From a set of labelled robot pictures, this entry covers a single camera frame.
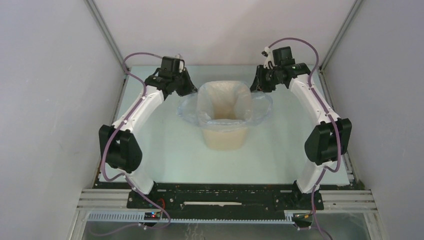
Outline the translucent blue trash bag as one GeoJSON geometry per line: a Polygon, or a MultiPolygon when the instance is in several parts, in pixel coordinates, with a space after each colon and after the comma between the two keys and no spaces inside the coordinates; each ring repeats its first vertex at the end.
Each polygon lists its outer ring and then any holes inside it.
{"type": "Polygon", "coordinates": [[[211,81],[184,98],[177,115],[203,130],[232,132],[254,127],[273,111],[272,98],[263,92],[251,92],[242,81],[211,81]]]}

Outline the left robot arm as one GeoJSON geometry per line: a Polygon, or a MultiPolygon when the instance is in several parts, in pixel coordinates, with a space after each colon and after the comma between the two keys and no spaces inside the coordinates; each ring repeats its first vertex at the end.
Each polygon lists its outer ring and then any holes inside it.
{"type": "Polygon", "coordinates": [[[99,129],[100,172],[107,182],[123,177],[131,189],[139,192],[138,201],[153,208],[158,194],[152,191],[155,181],[141,167],[143,152],[136,134],[151,114],[169,95],[184,97],[197,92],[181,56],[163,56],[160,67],[141,81],[140,94],[112,125],[99,129]]]}

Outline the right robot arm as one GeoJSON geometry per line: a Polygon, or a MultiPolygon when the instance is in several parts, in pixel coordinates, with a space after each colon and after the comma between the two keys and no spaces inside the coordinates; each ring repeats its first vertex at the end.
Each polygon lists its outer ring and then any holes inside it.
{"type": "Polygon", "coordinates": [[[263,64],[256,67],[252,92],[271,93],[284,85],[294,94],[309,115],[313,130],[304,143],[308,161],[294,183],[291,204],[304,209],[311,202],[326,172],[336,173],[342,165],[350,140],[352,123],[340,118],[318,91],[313,73],[305,63],[297,63],[289,46],[278,49],[265,47],[263,64]]]}

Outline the beige plastic trash bin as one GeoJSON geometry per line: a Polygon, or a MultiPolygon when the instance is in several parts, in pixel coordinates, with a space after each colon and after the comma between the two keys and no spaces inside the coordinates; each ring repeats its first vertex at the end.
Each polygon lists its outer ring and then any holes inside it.
{"type": "Polygon", "coordinates": [[[253,118],[253,99],[241,81],[211,81],[198,90],[195,117],[205,144],[217,151],[243,146],[253,118]]]}

